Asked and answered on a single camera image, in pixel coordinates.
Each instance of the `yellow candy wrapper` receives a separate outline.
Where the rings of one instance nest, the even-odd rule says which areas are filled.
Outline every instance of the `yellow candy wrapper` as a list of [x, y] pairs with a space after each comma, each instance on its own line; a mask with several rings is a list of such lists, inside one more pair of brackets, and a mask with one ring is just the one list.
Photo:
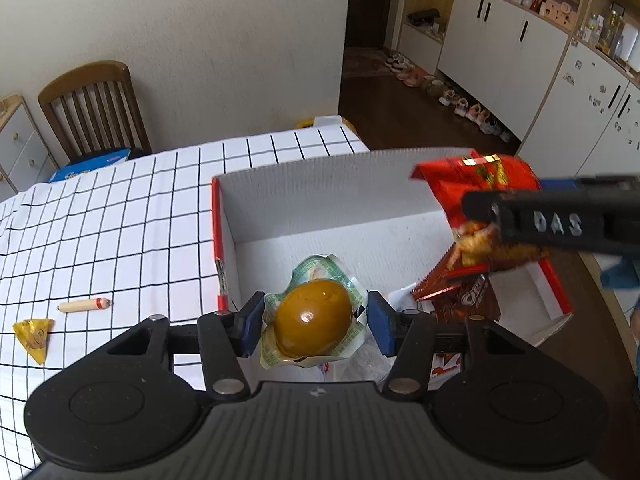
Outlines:
[[18, 341], [24, 346], [27, 354], [41, 366], [47, 357], [47, 333], [52, 323], [52, 319], [25, 319], [14, 323]]

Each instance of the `blue box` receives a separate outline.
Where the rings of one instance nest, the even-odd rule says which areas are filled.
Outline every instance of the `blue box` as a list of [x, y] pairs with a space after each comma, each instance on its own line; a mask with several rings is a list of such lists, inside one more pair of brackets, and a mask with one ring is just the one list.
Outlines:
[[107, 155], [96, 156], [89, 160], [78, 162], [77, 164], [69, 164], [51, 175], [49, 182], [60, 182], [81, 173], [89, 173], [90, 171], [98, 170], [99, 168], [105, 168], [119, 162], [124, 162], [129, 158], [129, 153], [131, 153], [131, 150], [129, 148], [125, 148], [124, 150], [108, 153]]

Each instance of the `yellow object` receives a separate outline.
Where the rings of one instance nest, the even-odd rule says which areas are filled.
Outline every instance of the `yellow object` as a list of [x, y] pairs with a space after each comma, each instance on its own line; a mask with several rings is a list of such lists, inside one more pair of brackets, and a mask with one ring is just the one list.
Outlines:
[[[356, 135], [358, 134], [357, 131], [356, 131], [356, 127], [353, 126], [353, 124], [351, 124], [344, 117], [342, 118], [342, 124], [344, 124], [354, 134], [356, 134]], [[296, 129], [299, 130], [300, 128], [308, 128], [308, 127], [313, 126], [313, 125], [314, 125], [314, 119], [305, 119], [303, 121], [300, 121], [298, 124], [296, 124]]]
[[47, 334], [52, 319], [25, 319], [14, 323], [15, 336], [33, 360], [44, 364], [47, 357]]
[[334, 280], [312, 280], [285, 296], [273, 329], [280, 352], [299, 358], [329, 355], [350, 325], [347, 290]]

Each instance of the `table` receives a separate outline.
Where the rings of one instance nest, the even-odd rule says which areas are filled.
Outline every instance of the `table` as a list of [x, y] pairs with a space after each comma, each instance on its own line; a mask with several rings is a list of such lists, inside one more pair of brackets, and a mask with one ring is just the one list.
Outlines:
[[[239, 137], [36, 184], [0, 203], [0, 479], [20, 478], [39, 462], [23, 423], [39, 384], [151, 314], [183, 324], [216, 310], [212, 177], [366, 151], [342, 126]], [[88, 297], [113, 306], [56, 309]], [[54, 325], [39, 367], [12, 325], [47, 317]], [[199, 356], [176, 356], [174, 373], [204, 389]]]

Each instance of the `white wall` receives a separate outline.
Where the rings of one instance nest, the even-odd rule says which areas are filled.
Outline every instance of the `white wall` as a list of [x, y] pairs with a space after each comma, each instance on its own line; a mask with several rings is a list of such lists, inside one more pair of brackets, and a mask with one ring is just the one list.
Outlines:
[[347, 0], [0, 0], [0, 95], [86, 62], [129, 66], [155, 151], [337, 111]]
[[391, 0], [389, 17], [386, 20], [385, 46], [391, 50], [398, 48], [400, 29], [404, 19], [404, 0]]

